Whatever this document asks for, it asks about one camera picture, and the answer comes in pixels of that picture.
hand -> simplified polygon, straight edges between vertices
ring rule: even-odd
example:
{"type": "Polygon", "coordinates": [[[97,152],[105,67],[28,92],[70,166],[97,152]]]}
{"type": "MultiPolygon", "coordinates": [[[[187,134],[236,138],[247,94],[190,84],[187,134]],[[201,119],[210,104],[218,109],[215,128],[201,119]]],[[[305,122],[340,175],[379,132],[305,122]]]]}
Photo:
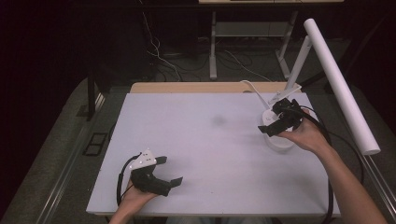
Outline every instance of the hand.
{"type": "Polygon", "coordinates": [[[142,192],[140,189],[136,189],[130,180],[119,209],[117,209],[111,218],[110,223],[127,223],[133,214],[137,213],[148,201],[157,196],[157,194],[142,192]]]}
{"type": "Polygon", "coordinates": [[[328,147],[329,144],[326,138],[320,132],[318,127],[306,118],[303,118],[300,126],[293,132],[283,132],[278,135],[294,142],[300,148],[317,153],[322,147],[328,147]]]}

white pole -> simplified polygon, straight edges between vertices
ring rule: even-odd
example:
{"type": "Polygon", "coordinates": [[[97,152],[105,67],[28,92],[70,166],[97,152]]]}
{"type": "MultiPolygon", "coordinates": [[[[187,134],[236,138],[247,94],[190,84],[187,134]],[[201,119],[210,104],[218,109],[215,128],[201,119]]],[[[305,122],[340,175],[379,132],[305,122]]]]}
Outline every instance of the white pole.
{"type": "Polygon", "coordinates": [[[290,77],[288,80],[288,84],[286,85],[285,90],[291,89],[294,86],[294,83],[297,80],[297,77],[300,75],[301,69],[303,68],[306,56],[308,56],[309,50],[311,50],[312,42],[309,39],[309,36],[306,36],[304,39],[304,43],[301,46],[300,52],[298,53],[296,62],[294,63],[293,69],[290,72],[290,77]]]}
{"type": "Polygon", "coordinates": [[[315,52],[317,53],[320,63],[326,73],[327,79],[329,79],[334,91],[335,97],[337,98],[338,104],[346,117],[346,121],[349,125],[350,130],[355,138],[355,142],[363,155],[373,155],[381,150],[379,149],[378,143],[367,125],[358,104],[356,104],[353,95],[347,86],[347,83],[341,74],[334,57],[330,53],[320,30],[314,20],[309,19],[305,21],[304,27],[308,33],[315,52]]]}

white tube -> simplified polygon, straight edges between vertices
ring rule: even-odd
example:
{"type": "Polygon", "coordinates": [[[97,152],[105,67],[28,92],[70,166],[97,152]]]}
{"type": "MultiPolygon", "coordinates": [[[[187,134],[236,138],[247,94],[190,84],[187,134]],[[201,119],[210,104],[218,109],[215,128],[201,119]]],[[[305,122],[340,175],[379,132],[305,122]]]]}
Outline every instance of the white tube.
{"type": "Polygon", "coordinates": [[[332,85],[332,90],[334,91],[338,104],[341,106],[344,116],[346,117],[346,121],[352,131],[361,154],[373,155],[380,152],[381,150],[379,149],[378,143],[375,141],[366,120],[356,104],[356,101],[353,98],[337,63],[330,53],[317,24],[313,19],[309,19],[305,21],[304,27],[312,41],[315,52],[319,57],[324,72],[326,73],[327,79],[329,79],[329,82],[332,85]]]}

desk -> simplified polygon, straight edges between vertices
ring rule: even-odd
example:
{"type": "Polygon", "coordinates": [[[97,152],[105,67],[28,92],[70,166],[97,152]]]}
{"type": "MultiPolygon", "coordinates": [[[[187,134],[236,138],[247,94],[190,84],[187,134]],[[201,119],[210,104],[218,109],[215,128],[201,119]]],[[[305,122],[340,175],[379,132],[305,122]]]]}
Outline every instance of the desk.
{"type": "MultiPolygon", "coordinates": [[[[254,83],[281,91],[286,83],[254,83]]],[[[321,216],[327,176],[318,159],[297,147],[280,154],[257,129],[263,111],[245,83],[136,83],[128,94],[96,180],[87,212],[117,209],[117,176],[133,155],[151,149],[167,156],[154,174],[184,176],[168,197],[140,216],[321,216]]],[[[269,98],[272,93],[263,93],[269,98]]],[[[310,105],[304,93],[292,97],[310,105]]],[[[129,171],[124,174],[125,188],[129,171]]],[[[339,216],[337,204],[334,215],[339,216]]]]}

floor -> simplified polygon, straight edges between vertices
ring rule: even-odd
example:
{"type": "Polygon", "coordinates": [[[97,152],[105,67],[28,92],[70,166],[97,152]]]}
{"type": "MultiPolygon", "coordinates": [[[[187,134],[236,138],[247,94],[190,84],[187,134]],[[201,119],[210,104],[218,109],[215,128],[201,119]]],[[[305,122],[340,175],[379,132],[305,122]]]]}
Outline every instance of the floor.
{"type": "MultiPolygon", "coordinates": [[[[211,81],[208,73],[208,42],[205,38],[198,41],[200,45],[197,56],[186,56],[172,49],[165,49],[162,57],[168,63],[158,59],[154,60],[155,76],[151,81],[177,81],[180,77],[183,81],[189,82],[211,81]]],[[[270,38],[220,39],[217,44],[217,81],[240,81],[243,79],[265,81],[261,76],[272,81],[284,81],[285,78],[282,77],[274,54],[280,43],[280,40],[270,38]]],[[[327,40],[327,43],[333,57],[338,60],[349,42],[334,39],[327,40]]],[[[289,67],[292,67],[301,44],[301,40],[290,43],[285,56],[289,67]]],[[[303,82],[321,71],[318,57],[311,49],[297,82],[303,82]]],[[[314,108],[328,124],[328,129],[350,141],[351,136],[336,100],[333,95],[325,91],[326,84],[327,80],[323,78],[304,87],[304,91],[307,92],[314,108]]],[[[47,141],[41,148],[1,223],[107,223],[105,217],[88,214],[85,209],[106,154],[108,137],[112,133],[123,99],[130,90],[130,86],[122,83],[115,84],[110,92],[99,94],[96,102],[97,112],[91,121],[87,121],[86,118],[86,88],[87,83],[84,80],[70,95],[62,114],[52,128],[47,141]],[[85,156],[83,151],[95,133],[106,135],[102,151],[98,156],[85,156]]],[[[393,173],[396,168],[396,153],[394,152],[396,137],[365,100],[364,95],[354,87],[352,90],[382,148],[382,152],[373,156],[373,159],[388,181],[390,188],[396,189],[396,178],[393,173]]],[[[359,175],[361,168],[351,150],[337,138],[333,139],[333,144],[352,172],[359,175]]],[[[368,176],[364,179],[364,186],[388,221],[392,222],[393,219],[383,204],[381,195],[378,194],[368,176]]],[[[319,223],[321,219],[322,217],[279,218],[285,224],[319,223]]],[[[336,218],[332,223],[343,222],[341,218],[336,218]]]]}

